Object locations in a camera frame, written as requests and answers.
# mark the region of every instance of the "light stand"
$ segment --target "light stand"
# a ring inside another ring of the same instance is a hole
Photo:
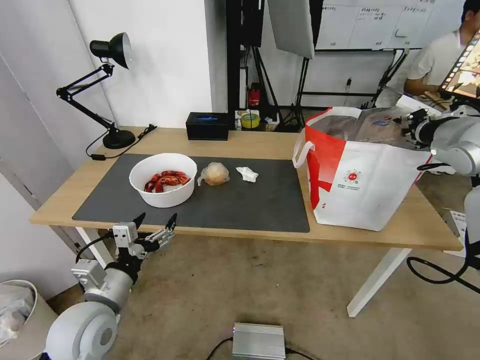
[[[132,61],[132,50],[130,48],[129,37],[125,32],[122,32],[115,35],[110,42],[93,40],[90,43],[90,51],[92,54],[99,57],[104,64],[91,73],[72,82],[71,84],[60,87],[57,89],[56,95],[108,129],[108,134],[103,138],[103,145],[107,149],[126,148],[135,142],[135,135],[128,130],[118,129],[113,121],[108,120],[87,109],[85,106],[74,100],[74,96],[112,76],[114,72],[114,65],[109,62],[109,58],[114,59],[122,67],[126,69],[129,68],[128,64]],[[97,78],[90,83],[79,84],[101,71],[105,73],[104,76]]]

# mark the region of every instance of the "white shirt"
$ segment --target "white shirt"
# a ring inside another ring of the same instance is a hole
[[[410,65],[407,77],[412,80],[425,77],[424,84],[440,85],[463,50],[459,32],[450,32],[420,50]]]

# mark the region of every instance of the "silver power supply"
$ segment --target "silver power supply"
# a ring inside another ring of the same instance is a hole
[[[235,359],[285,360],[284,327],[236,322],[231,352]]]

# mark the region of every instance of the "lamp base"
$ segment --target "lamp base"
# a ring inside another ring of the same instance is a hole
[[[103,146],[107,149],[121,149],[132,145],[135,142],[135,135],[128,130],[111,130],[103,138]]]

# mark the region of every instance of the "lamp arm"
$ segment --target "lamp arm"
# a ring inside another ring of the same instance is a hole
[[[103,127],[107,128],[107,129],[110,129],[110,130],[113,130],[115,129],[115,123],[111,120],[107,120],[103,117],[101,117],[100,115],[98,115],[97,113],[94,113],[93,111],[89,110],[88,108],[86,108],[85,106],[83,106],[82,104],[80,104],[78,101],[75,101],[74,100],[74,96],[78,93],[81,93],[82,91],[92,87],[93,85],[95,84],[98,84],[99,82],[101,82],[102,80],[106,79],[106,78],[109,78],[112,76],[113,74],[113,70],[114,70],[114,65],[111,64],[111,63],[105,63],[103,64],[102,66],[100,66],[98,69],[90,72],[89,74],[79,78],[78,80],[68,84],[67,86],[64,86],[64,87],[60,87],[56,90],[56,95],[66,101],[67,103],[69,103],[70,105],[72,105],[73,107],[75,107],[76,109],[80,110],[82,113],[84,113],[85,115],[87,115],[88,117],[92,118],[93,120],[95,120],[97,123],[99,123],[100,125],[102,125]],[[78,83],[88,79],[89,77],[99,73],[100,71],[104,71],[105,72],[105,75],[98,78],[97,80],[95,81],[92,81],[90,83],[87,83],[85,85],[77,85]]]

